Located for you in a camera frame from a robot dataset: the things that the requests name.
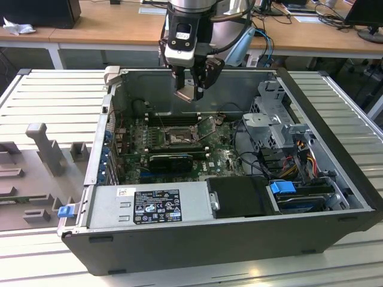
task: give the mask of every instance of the yellow wire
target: yellow wire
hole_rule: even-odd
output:
[[[295,164],[293,167],[286,170],[280,177],[283,178],[283,177],[289,175],[290,173],[294,172],[294,170],[296,170],[296,169],[297,169],[297,165]]]
[[[307,157],[307,159],[311,162],[311,165],[312,165],[312,175],[315,176],[315,173],[314,173],[314,161],[311,157]]]

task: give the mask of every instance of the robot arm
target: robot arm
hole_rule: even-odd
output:
[[[242,36],[221,49],[211,44],[213,25],[248,14],[243,33],[251,24],[250,12],[255,0],[244,12],[217,16],[217,4],[222,0],[169,0],[169,35],[159,41],[164,63],[172,69],[177,96],[191,102],[203,97],[203,91],[218,79],[225,62],[213,55],[231,48]],[[184,70],[190,69],[194,86],[185,86]]]

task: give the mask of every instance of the green circuit board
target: green circuit board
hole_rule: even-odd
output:
[[[215,176],[244,175],[241,162],[230,144],[233,127],[217,116],[205,117],[194,126],[149,126],[144,120],[126,125],[126,152],[122,184],[153,184],[204,181]],[[150,157],[158,154],[193,155],[193,168],[186,173],[150,172]]]

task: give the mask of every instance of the blue cable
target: blue cable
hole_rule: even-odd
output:
[[[268,42],[268,45],[269,45],[269,55],[268,55],[268,60],[266,61],[266,63],[267,63],[271,59],[271,53],[272,53],[272,46],[271,46],[270,38],[265,33],[263,33],[262,31],[260,31],[258,29],[256,29],[256,32],[261,34],[266,39],[266,41]]]

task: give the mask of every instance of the barcode sticker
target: barcode sticker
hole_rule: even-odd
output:
[[[117,196],[134,196],[135,192],[136,192],[135,187],[118,188]]]

